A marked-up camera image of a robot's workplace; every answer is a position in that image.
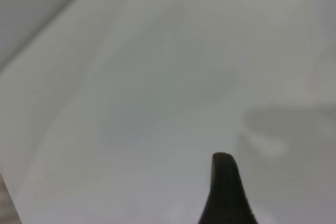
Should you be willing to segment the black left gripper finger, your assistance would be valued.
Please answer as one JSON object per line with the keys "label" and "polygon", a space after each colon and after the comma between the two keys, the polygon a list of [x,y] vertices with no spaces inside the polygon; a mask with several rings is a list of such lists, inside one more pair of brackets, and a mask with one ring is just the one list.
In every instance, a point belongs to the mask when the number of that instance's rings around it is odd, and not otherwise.
{"label": "black left gripper finger", "polygon": [[209,195],[199,223],[257,224],[237,163],[228,153],[214,153]]}

